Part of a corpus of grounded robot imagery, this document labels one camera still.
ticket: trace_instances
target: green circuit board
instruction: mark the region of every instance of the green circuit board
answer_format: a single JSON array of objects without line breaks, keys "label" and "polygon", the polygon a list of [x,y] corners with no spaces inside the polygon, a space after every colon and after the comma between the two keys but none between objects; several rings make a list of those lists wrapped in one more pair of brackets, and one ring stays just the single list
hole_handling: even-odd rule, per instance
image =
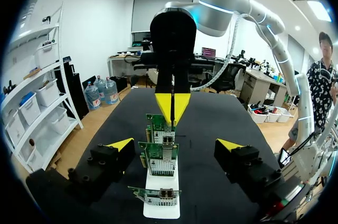
[{"label": "green circuit board", "polygon": [[171,137],[175,140],[175,127],[169,125],[163,115],[146,114],[150,125],[147,125],[146,133],[148,142],[162,144],[164,137]]},{"label": "green circuit board", "polygon": [[170,137],[165,137],[163,144],[138,142],[143,150],[140,160],[151,175],[174,176],[179,144],[173,144]]},{"label": "green circuit board", "polygon": [[[144,150],[145,155],[152,159],[163,159],[163,146],[162,144],[138,142],[138,146]],[[177,159],[179,153],[179,144],[173,144],[171,159]]]},{"label": "green circuit board", "polygon": [[154,206],[175,206],[177,197],[181,191],[173,189],[147,190],[137,187],[128,186],[133,191],[133,194],[147,204]]},{"label": "green circuit board", "polygon": [[152,122],[153,130],[172,130],[172,126],[167,123],[163,115],[146,114],[146,116]]}]

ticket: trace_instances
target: white robotic arm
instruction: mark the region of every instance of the white robotic arm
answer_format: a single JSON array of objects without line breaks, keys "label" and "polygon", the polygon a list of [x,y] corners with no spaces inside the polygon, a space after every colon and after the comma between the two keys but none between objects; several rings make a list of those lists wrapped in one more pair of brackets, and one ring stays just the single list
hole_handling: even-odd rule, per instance
[{"label": "white robotic arm", "polygon": [[[200,0],[198,3],[189,4],[169,2],[165,7],[178,7],[189,11],[196,22],[198,30],[210,36],[219,37],[224,35],[234,12],[241,14],[244,19],[254,22],[258,34],[272,49],[273,55],[284,75],[289,95],[299,95],[299,124],[296,147],[300,146],[309,137],[314,131],[309,83],[306,74],[300,73],[295,76],[290,54],[277,36],[277,34],[285,30],[284,24],[278,15],[254,0]],[[318,159],[321,153],[324,153],[314,142],[308,143],[306,146],[312,148],[312,154],[309,155],[304,151],[298,151],[293,156],[293,159],[301,179],[304,182],[310,179],[315,181],[314,175],[318,177],[324,168],[322,167],[321,170],[314,169],[314,160]]]}]

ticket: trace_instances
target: hair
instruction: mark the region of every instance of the hair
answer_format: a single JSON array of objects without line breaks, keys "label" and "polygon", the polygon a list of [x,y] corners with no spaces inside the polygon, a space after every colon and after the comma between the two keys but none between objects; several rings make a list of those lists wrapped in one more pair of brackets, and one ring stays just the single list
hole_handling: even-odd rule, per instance
[{"label": "hair", "polygon": [[321,45],[321,42],[322,42],[323,40],[326,40],[326,41],[330,44],[331,49],[332,49],[332,51],[333,51],[333,44],[332,44],[331,38],[329,37],[328,34],[326,34],[326,33],[324,33],[324,32],[321,32],[321,33],[319,34],[319,45]]}]

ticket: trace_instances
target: patterned shirt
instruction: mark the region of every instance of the patterned shirt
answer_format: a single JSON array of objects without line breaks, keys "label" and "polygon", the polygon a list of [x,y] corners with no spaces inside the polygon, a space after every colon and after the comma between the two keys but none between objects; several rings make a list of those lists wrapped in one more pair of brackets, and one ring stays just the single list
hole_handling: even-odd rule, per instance
[{"label": "patterned shirt", "polygon": [[330,74],[332,74],[331,80],[327,80],[321,75],[321,68],[327,70],[323,59],[314,62],[310,66],[310,69],[307,72],[307,78],[311,91],[314,122],[318,128],[323,130],[327,112],[331,108],[333,102],[330,90],[337,81],[338,75],[336,70],[333,68],[332,63],[328,69]]}]

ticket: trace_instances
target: water bottle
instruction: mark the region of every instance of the water bottle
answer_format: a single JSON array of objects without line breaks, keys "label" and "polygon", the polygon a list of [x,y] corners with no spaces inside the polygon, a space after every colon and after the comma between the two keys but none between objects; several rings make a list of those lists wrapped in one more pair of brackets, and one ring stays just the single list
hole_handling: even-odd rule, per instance
[{"label": "water bottle", "polygon": [[94,81],[94,86],[97,87],[99,90],[100,100],[104,101],[105,100],[104,88],[106,86],[106,83],[103,79],[101,79],[100,75],[97,75],[97,80]]},{"label": "water bottle", "polygon": [[106,104],[115,104],[118,101],[118,92],[116,83],[107,77],[106,86],[104,88]]},{"label": "water bottle", "polygon": [[96,86],[93,86],[90,81],[88,81],[88,86],[84,90],[84,94],[86,95],[86,100],[89,109],[94,110],[100,107],[100,95]]}]

